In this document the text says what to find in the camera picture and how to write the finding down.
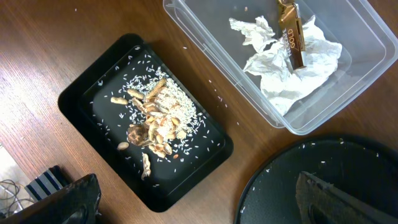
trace gold wrapper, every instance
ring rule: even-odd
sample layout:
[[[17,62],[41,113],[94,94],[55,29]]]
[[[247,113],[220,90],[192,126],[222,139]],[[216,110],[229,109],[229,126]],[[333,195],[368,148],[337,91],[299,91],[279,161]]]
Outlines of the gold wrapper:
[[[307,65],[305,61],[305,42],[299,5],[294,0],[278,0],[279,25],[283,41],[294,70]]]

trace round black tray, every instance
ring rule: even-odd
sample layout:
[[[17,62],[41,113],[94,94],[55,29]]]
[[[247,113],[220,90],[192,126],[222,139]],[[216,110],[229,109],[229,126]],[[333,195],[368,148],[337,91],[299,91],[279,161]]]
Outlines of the round black tray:
[[[294,144],[265,162],[245,187],[235,223],[301,223],[295,199],[307,171],[368,205],[398,217],[398,153],[370,139],[322,136]]]

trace wooden table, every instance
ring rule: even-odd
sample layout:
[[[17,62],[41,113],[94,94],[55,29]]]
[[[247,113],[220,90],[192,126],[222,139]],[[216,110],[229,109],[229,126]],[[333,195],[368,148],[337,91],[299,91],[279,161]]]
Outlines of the wooden table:
[[[369,1],[398,35],[398,2]],[[129,32],[151,43],[234,141],[230,159],[164,213],[135,196],[57,105],[59,94]],[[97,174],[105,223],[232,223],[253,172],[303,138],[271,127],[171,20],[161,0],[2,0],[0,61],[0,141],[31,179],[57,164],[75,180]],[[311,136],[351,133],[398,148],[397,72],[395,63]]]

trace plastic container lid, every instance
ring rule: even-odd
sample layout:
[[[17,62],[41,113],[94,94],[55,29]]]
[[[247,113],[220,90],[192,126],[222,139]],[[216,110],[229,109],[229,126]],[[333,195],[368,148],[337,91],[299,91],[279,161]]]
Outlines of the plastic container lid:
[[[243,72],[256,52],[242,46],[244,36],[229,26],[230,17],[255,22],[264,16],[281,37],[277,1],[164,0],[170,17],[274,127],[308,134],[351,103],[398,59],[398,39],[365,0],[296,0],[303,22],[315,24],[327,40],[343,45],[338,69],[282,116],[259,89],[260,77]]]

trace nut shell fragment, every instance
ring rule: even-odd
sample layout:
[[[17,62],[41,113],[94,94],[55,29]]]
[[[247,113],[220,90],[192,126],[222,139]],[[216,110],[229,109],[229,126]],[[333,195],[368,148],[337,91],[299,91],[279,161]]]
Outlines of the nut shell fragment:
[[[154,103],[144,103],[142,106],[146,109],[146,108],[148,108],[150,106],[156,106],[156,104],[154,104]]]
[[[144,94],[138,92],[137,90],[133,90],[133,89],[128,89],[127,93],[132,96],[132,97],[136,97],[137,99],[144,99]]]
[[[157,112],[157,111],[150,111],[148,112],[149,115],[155,117],[155,118],[161,118],[163,116],[165,116],[166,114],[162,113],[162,112]]]
[[[169,140],[174,140],[176,137],[177,136],[175,135],[175,133],[166,135],[166,138],[169,139]]]
[[[127,149],[128,147],[129,147],[129,143],[128,142],[121,142],[118,145],[118,150],[122,151],[122,150]]]
[[[156,86],[154,87],[154,89],[148,93],[148,95],[146,95],[146,99],[150,99],[153,96],[155,96],[157,94],[157,92],[159,91],[160,88],[162,88],[163,85],[166,84],[166,79],[162,78],[161,80],[159,80],[159,82],[156,84]]]
[[[155,118],[154,118],[153,116],[147,115],[147,120],[146,120],[146,122],[151,123],[151,122],[153,122],[154,120],[155,120]]]
[[[155,145],[155,151],[163,152],[163,151],[164,151],[164,145],[162,145],[162,144],[156,144],[156,145]]]
[[[150,126],[150,122],[145,121],[144,124],[142,124],[144,126],[145,129],[149,129]]]
[[[151,151],[154,151],[154,150],[155,150],[155,146],[154,146],[154,145],[149,145],[148,148],[149,148]]]
[[[163,144],[163,136],[161,136],[161,135],[156,135],[156,141],[157,141],[157,143],[159,143],[159,144]]]
[[[164,107],[161,107],[161,106],[159,106],[159,105],[158,105],[157,107],[158,107],[159,111],[162,112],[162,113],[167,114],[167,113],[170,112],[168,109],[166,109],[166,108],[164,108]]]
[[[178,139],[185,139],[187,137],[187,133],[184,130],[181,130],[178,134],[177,134],[177,138]]]
[[[144,180],[144,178],[149,177],[151,173],[149,158],[145,153],[142,153],[142,163],[144,164],[144,171],[142,172],[141,180]]]
[[[149,140],[155,141],[155,130],[158,127],[159,126],[157,125],[157,123],[155,121],[150,124],[149,130],[148,130],[148,138],[149,138]]]
[[[165,157],[166,157],[166,153],[164,152],[164,151],[156,151],[156,146],[154,146],[154,145],[150,145],[150,146],[153,146],[153,147],[149,147],[149,149],[154,153],[154,154],[156,154],[157,156],[159,156],[160,158],[162,158],[162,159],[164,159]]]
[[[147,113],[152,112],[152,111],[158,112],[158,109],[156,106],[150,106],[150,107],[146,108],[145,110],[147,111]]]
[[[173,149],[169,144],[165,143],[164,152],[166,152],[167,155],[171,155],[173,153]]]
[[[172,122],[176,126],[180,125],[180,120],[178,118],[172,118]]]
[[[155,103],[158,99],[159,99],[158,97],[147,98],[147,102],[148,103]]]
[[[146,115],[145,108],[142,106],[141,101],[139,101],[137,98],[134,97],[134,98],[131,100],[131,102],[132,102],[133,105],[136,106],[143,114]]]
[[[123,97],[111,97],[111,103],[116,103],[116,104],[120,104],[120,105],[128,105],[129,101],[124,99]]]

